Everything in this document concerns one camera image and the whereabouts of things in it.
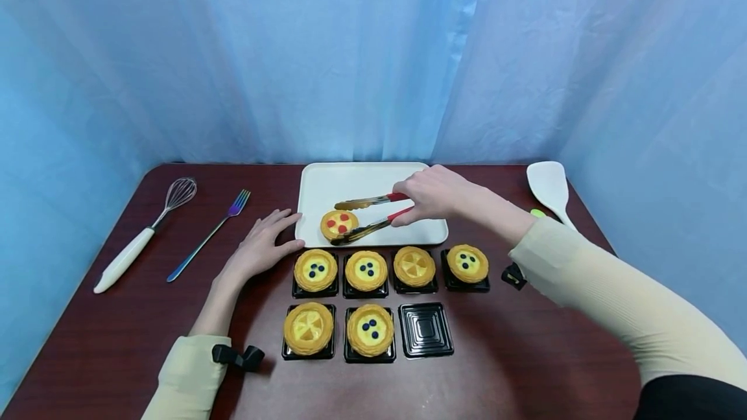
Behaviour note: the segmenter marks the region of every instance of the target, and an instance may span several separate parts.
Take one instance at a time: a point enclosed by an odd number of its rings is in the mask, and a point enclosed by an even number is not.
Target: red tong handle
[[[402,201],[402,200],[410,199],[410,197],[404,193],[390,193],[386,197],[389,198],[390,203],[394,203],[394,201]]]
[[[386,218],[389,220],[389,222],[392,222],[394,218],[396,218],[397,216],[402,215],[404,213],[407,213],[412,208],[414,208],[414,207],[404,208],[402,211],[398,211],[398,212],[396,212],[394,214],[389,214]]]

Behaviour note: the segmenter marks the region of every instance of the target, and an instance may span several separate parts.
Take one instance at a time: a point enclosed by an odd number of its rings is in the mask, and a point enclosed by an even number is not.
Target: empty black plastic tray
[[[405,356],[444,356],[454,353],[451,332],[441,303],[399,306],[402,346]]]

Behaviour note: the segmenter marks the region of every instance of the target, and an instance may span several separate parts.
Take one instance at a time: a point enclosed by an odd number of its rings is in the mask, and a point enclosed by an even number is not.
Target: beige sleeve
[[[231,338],[189,336],[176,340],[158,374],[158,389],[143,420],[207,420],[226,366],[213,362],[216,344]]]
[[[642,384],[700,375],[747,390],[747,360],[716,323],[579,233],[541,218],[509,256],[542,294],[585,313],[628,346]]]

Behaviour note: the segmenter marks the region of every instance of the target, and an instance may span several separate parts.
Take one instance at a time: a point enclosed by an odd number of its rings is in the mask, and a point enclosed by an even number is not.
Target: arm
[[[187,337],[180,337],[171,348],[158,375],[158,389],[143,420],[207,420],[215,394],[226,374],[226,366],[213,362],[216,344],[231,345],[227,337],[238,294],[256,274],[266,271],[286,254],[300,250],[303,240],[275,247],[275,239],[300,219],[291,210],[277,209],[265,219],[257,219],[226,266],[213,280],[205,305]]]
[[[700,375],[747,390],[747,360],[707,316],[682,297],[581,234],[536,219],[509,201],[443,168],[394,185],[416,202],[394,226],[461,215],[491,229],[527,281],[555,303],[575,308],[633,353],[643,384],[665,375]]]

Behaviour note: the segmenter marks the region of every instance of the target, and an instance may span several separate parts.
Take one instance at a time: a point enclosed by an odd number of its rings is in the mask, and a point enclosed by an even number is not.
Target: hand
[[[484,189],[443,165],[434,165],[397,182],[393,193],[404,193],[416,205],[395,218],[392,227],[406,226],[421,219],[444,219],[464,214],[464,208],[484,195]]]
[[[301,219],[301,214],[289,215],[290,209],[276,209],[264,219],[257,219],[244,242],[229,258],[218,278],[227,277],[231,283],[244,286],[252,276],[275,266],[282,257],[304,247],[303,240],[290,240],[275,247],[278,235]]]

